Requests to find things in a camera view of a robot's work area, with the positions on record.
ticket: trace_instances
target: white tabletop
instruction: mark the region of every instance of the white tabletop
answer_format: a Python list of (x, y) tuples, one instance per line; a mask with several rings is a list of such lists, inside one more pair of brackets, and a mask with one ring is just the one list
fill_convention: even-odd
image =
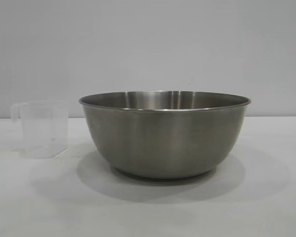
[(52, 159), (21, 137), (0, 120), (0, 237), (296, 237), (296, 117), (246, 118), (215, 171), (175, 183), (111, 169), (82, 118)]

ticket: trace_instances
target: gray backdrop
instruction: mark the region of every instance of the gray backdrop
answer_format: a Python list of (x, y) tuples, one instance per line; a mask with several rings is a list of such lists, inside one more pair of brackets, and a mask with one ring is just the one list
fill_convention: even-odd
[(0, 118), (13, 102), (195, 90), (296, 116), (296, 0), (0, 0)]

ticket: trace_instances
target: stainless steel bowl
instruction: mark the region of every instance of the stainless steel bowl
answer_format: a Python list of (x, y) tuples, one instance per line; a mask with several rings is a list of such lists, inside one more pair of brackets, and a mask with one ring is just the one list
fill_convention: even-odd
[(173, 179), (215, 168), (234, 146), (250, 99), (190, 91), (134, 91), (80, 99), (92, 139), (114, 167)]

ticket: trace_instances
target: bowl rim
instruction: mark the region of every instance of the bowl rim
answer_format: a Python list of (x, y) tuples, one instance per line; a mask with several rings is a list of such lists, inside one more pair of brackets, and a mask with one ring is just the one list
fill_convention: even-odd
[[(122, 107), (111, 107), (111, 106), (101, 106), (88, 104), (83, 102), (84, 99), (96, 96), (96, 95), (106, 95), (106, 94), (116, 94), (116, 93), (153, 93), (153, 92), (188, 92), (188, 93), (204, 93), (204, 94), (217, 94), (217, 95), (227, 95), (234, 96), (238, 98), (242, 98), (246, 100), (246, 102), (237, 104), (237, 105), (229, 105), (229, 106), (221, 106), (221, 107), (209, 107), (209, 108), (195, 108), (195, 109), (134, 109), (134, 108), (122, 108)], [(105, 110), (120, 110), (120, 111), (138, 111), (138, 112), (186, 112), (186, 111), (212, 111), (212, 110), (223, 110), (223, 109), (232, 109), (237, 107), (243, 107), (251, 103), (251, 99), (248, 97), (244, 97), (241, 95), (227, 94), (227, 93), (218, 93), (218, 92), (204, 92), (204, 91), (188, 91), (188, 90), (135, 90), (135, 91), (116, 91), (116, 92), (106, 92), (106, 93), (98, 93), (93, 95), (83, 96), (79, 99), (79, 103), (83, 106), (93, 107), (98, 109)]]

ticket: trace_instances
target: clear plastic measuring cup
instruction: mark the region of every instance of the clear plastic measuring cup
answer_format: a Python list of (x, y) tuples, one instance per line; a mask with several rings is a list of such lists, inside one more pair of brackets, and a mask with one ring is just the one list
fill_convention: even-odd
[(68, 147), (68, 105), (64, 101), (14, 104), (11, 120), (22, 121), (25, 154), (52, 158)]

